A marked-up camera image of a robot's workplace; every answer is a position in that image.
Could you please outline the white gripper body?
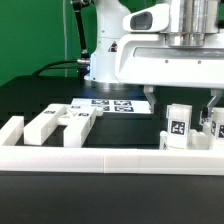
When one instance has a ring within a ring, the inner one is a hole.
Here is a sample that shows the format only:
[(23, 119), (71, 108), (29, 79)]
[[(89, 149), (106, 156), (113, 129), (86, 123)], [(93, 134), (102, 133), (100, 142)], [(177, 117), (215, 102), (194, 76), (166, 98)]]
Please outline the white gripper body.
[(218, 3), (158, 3), (123, 19), (115, 76), (121, 83), (224, 89)]

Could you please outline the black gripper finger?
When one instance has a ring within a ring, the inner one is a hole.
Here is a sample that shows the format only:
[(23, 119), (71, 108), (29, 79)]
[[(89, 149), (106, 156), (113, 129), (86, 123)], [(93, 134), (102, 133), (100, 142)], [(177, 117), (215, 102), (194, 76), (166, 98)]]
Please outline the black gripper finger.
[(151, 106), (151, 112), (153, 114), (156, 113), (156, 105), (157, 105), (157, 100), (156, 97), (154, 95), (154, 87), (150, 86), (150, 85), (145, 85), (143, 88), (143, 92), (145, 97), (147, 98), (150, 106)]
[(221, 89), (212, 89), (210, 93), (211, 93), (210, 101), (206, 106), (202, 108), (202, 111), (200, 112), (200, 120), (199, 120), (200, 125), (203, 125), (205, 122), (208, 122), (210, 120), (213, 108), (216, 106), (216, 104), (222, 97)]

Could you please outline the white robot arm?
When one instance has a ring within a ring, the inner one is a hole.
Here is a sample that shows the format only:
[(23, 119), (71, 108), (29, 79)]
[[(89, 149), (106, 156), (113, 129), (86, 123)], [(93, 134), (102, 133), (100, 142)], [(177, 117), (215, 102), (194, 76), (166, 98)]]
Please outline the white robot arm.
[(93, 0), (97, 45), (85, 80), (108, 88), (142, 85), (151, 104), (155, 86), (207, 88), (209, 118), (224, 91), (222, 0), (156, 0), (130, 12), (119, 0)]

